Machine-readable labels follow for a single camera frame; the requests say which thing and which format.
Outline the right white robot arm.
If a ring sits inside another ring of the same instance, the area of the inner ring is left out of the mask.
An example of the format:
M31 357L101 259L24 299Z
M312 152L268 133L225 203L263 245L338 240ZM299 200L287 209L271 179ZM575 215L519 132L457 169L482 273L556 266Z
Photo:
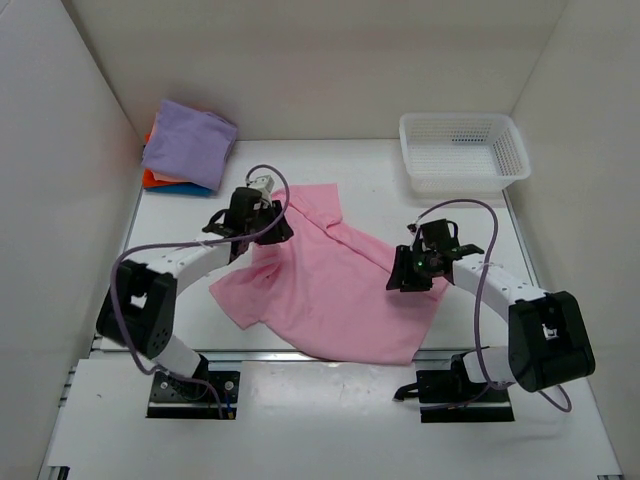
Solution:
M502 347L485 347L454 358L449 391L471 400L485 385L517 384L527 392L592 375L595 356L577 299L549 292L510 274L474 244L463 245L456 223L443 219L408 227L413 240L395 251L387 289L427 292L445 280L489 307L507 325Z

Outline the pink t shirt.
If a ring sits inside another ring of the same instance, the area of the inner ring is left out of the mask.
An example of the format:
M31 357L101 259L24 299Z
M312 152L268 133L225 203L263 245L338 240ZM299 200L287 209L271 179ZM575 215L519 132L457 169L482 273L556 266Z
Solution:
M251 264L209 291L240 328L266 325L304 354L323 360L406 365L422 345L447 289L386 288L394 247L343 220L334 184L292 186L275 193L290 201L293 236L256 245Z

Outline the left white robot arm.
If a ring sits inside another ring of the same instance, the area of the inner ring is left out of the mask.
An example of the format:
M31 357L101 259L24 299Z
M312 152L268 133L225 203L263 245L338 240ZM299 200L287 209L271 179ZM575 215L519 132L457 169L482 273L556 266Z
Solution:
M214 214L187 247L148 263L119 262L97 333L153 362L186 398L209 393L208 361L173 334L176 302L184 290L233 263L252 243L274 245L293 236L282 203L271 198L272 189L269 176L238 187L229 206Z

